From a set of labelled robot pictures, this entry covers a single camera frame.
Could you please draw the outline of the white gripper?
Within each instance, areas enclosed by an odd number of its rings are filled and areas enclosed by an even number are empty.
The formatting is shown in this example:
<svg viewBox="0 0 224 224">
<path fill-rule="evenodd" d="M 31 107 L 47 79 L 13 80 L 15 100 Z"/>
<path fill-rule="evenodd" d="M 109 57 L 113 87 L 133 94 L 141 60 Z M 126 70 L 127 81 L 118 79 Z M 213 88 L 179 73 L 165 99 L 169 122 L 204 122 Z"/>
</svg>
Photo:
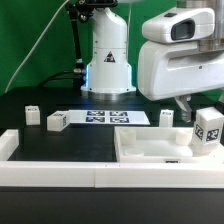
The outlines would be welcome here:
<svg viewBox="0 0 224 224">
<path fill-rule="evenodd" d="M 191 121 L 188 94 L 224 87 L 224 51 L 200 52 L 196 41 L 147 41 L 138 59 L 138 89 L 150 100 L 175 97 L 185 122 Z"/>
</svg>

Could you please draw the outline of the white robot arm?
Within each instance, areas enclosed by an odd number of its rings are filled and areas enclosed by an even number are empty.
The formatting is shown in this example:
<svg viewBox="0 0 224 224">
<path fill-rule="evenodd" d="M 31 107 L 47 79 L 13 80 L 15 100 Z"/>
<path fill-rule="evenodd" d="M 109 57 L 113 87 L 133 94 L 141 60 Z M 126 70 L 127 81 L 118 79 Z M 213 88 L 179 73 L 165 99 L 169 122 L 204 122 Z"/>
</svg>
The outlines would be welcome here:
<svg viewBox="0 0 224 224">
<path fill-rule="evenodd" d="M 176 0 L 144 22 L 137 85 L 127 62 L 127 25 L 108 3 L 93 1 L 93 57 L 82 91 L 103 100 L 140 91 L 150 100 L 173 98 L 191 120 L 190 95 L 224 88 L 224 0 Z"/>
</svg>

